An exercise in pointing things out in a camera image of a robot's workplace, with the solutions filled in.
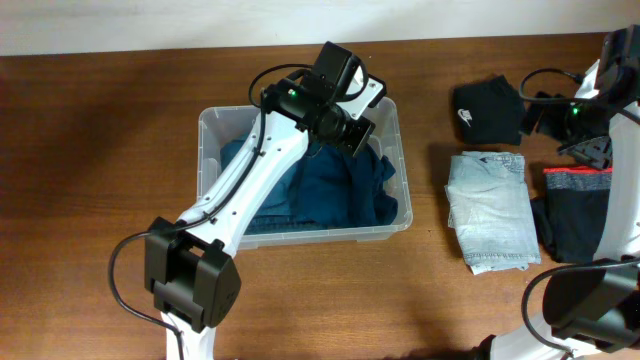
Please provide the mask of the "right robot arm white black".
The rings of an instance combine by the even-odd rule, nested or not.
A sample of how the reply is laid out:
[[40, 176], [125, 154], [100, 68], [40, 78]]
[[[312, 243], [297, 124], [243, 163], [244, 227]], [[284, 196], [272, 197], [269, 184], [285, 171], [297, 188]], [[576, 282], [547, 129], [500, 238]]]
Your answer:
[[522, 296], [522, 326], [487, 337], [473, 359], [579, 359], [639, 347], [638, 26], [609, 33], [579, 81], [572, 118], [612, 145], [602, 239], [592, 262], [536, 276]]

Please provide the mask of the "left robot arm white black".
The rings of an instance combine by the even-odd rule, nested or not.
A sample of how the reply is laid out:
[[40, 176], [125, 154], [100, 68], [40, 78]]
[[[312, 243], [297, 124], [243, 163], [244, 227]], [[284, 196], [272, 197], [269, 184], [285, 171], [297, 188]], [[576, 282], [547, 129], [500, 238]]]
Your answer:
[[310, 144], [361, 151], [375, 127], [363, 114], [385, 94], [373, 76], [354, 85], [308, 71], [268, 86], [248, 138], [212, 187], [177, 222], [153, 221], [144, 237], [145, 288], [166, 329], [168, 358], [212, 358], [216, 328], [241, 289], [234, 257], [250, 220]]

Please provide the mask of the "clear plastic storage container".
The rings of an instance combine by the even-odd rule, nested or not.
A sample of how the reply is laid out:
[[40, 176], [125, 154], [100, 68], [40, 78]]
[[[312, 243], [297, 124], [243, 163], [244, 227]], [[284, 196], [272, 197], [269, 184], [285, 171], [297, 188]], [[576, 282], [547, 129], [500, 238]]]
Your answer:
[[[198, 129], [197, 199], [204, 197], [222, 173], [221, 148], [251, 130], [257, 115], [258, 109], [251, 105], [210, 107], [202, 111]], [[378, 156], [387, 157], [395, 168], [395, 174], [384, 184], [387, 195], [398, 202], [394, 221], [376, 227], [245, 235], [238, 246], [240, 250], [308, 243], [387, 240], [410, 227], [413, 211], [396, 105], [385, 97], [376, 107], [367, 109], [364, 116], [376, 125], [369, 145]]]

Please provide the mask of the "dark blue jeans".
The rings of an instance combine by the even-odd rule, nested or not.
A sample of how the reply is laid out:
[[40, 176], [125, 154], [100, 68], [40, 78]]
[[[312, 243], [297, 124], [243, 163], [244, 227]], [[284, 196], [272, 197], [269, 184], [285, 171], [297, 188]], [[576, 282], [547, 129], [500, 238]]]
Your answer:
[[312, 145], [311, 152], [294, 163], [276, 182], [245, 231], [245, 235], [326, 230], [330, 226], [313, 220], [297, 207], [298, 190], [303, 170], [336, 153], [329, 146]]

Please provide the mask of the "teal blue shirt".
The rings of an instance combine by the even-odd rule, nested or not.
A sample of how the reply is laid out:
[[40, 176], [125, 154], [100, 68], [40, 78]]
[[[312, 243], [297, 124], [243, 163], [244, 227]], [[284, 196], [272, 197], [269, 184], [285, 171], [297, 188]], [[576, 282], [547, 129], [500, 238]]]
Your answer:
[[396, 174], [371, 146], [352, 157], [326, 146], [299, 162], [290, 193], [294, 214], [324, 227], [390, 225], [398, 200], [384, 189]]

